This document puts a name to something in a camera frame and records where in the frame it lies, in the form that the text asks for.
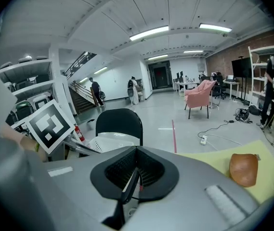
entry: white shelf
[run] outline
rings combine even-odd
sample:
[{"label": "white shelf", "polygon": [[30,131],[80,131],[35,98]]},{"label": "white shelf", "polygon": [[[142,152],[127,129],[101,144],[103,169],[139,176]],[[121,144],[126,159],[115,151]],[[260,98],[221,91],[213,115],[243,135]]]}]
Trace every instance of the white shelf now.
[{"label": "white shelf", "polygon": [[27,119],[28,119],[28,116],[25,117],[25,118],[23,118],[22,120],[16,122],[15,124],[12,124],[12,125],[11,125],[11,128],[12,128],[12,129],[15,129],[15,128],[21,126],[22,124],[24,124],[24,123],[26,122]]},{"label": "white shelf", "polygon": [[254,90],[254,91],[252,91],[252,93],[265,97],[265,93],[261,93],[259,91]]},{"label": "white shelf", "polygon": [[265,81],[265,78],[260,78],[260,77],[254,77],[253,79],[260,80],[260,81]]},{"label": "white shelf", "polygon": [[50,90],[53,83],[54,80],[49,80],[39,84],[28,86],[20,90],[14,91],[13,95],[16,96],[18,100],[25,100],[27,98]]},{"label": "white shelf", "polygon": [[250,52],[256,53],[258,55],[274,54],[274,45],[250,50]]},{"label": "white shelf", "polygon": [[260,64],[252,64],[254,67],[266,68],[267,63],[260,63]]},{"label": "white shelf", "polygon": [[18,83],[37,75],[48,74],[52,60],[35,60],[31,62],[12,65],[0,69],[0,79],[5,82]]}]

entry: television screen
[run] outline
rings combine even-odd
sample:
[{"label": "television screen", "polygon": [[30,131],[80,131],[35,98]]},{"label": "television screen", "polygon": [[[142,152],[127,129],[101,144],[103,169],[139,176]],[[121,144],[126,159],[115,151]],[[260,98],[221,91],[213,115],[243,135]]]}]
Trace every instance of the television screen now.
[{"label": "television screen", "polygon": [[234,77],[251,77],[251,62],[250,58],[243,58],[232,61]]}]

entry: pink armchair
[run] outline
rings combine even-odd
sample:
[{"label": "pink armchair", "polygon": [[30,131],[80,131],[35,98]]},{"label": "pink armchair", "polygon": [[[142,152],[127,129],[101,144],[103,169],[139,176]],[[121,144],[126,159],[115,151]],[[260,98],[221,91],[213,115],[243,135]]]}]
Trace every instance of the pink armchair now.
[{"label": "pink armchair", "polygon": [[209,118],[209,93],[215,85],[215,81],[203,80],[200,85],[192,90],[185,91],[185,101],[186,107],[189,107],[189,116],[190,119],[190,109],[201,106],[206,106],[208,109],[208,118]]}]

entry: doorway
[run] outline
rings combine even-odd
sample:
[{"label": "doorway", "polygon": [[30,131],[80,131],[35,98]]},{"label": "doorway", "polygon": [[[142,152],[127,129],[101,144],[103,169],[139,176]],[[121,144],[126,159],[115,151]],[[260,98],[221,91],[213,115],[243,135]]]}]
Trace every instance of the doorway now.
[{"label": "doorway", "polygon": [[157,62],[148,66],[153,90],[172,87],[170,62]]},{"label": "doorway", "polygon": [[154,68],[154,75],[157,88],[168,87],[167,71],[165,67]]}]

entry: person in black clothes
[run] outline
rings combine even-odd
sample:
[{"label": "person in black clothes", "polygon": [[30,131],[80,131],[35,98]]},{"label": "person in black clothes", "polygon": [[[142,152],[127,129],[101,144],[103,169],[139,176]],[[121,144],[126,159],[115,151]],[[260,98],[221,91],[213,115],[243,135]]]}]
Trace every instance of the person in black clothes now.
[{"label": "person in black clothes", "polygon": [[96,82],[96,81],[93,81],[93,78],[90,77],[90,82],[92,82],[92,88],[93,88],[93,92],[94,92],[94,95],[98,101],[98,103],[100,104],[100,106],[103,106],[103,102],[101,101],[101,99],[99,98],[99,92],[101,91],[101,88],[99,86],[99,84]]},{"label": "person in black clothes", "polygon": [[[265,72],[265,77],[267,77],[267,84],[266,84],[266,91],[265,91],[265,101],[261,113],[261,124],[260,128],[264,129],[265,127],[268,128],[269,132],[271,132],[271,125],[273,121],[273,116],[274,116],[274,103],[272,100],[274,99],[274,65],[272,64],[274,62],[274,56],[272,56],[268,62],[267,62],[267,67],[266,67],[266,72]],[[271,111],[269,116],[267,117],[267,110],[268,107],[272,103]]]}]

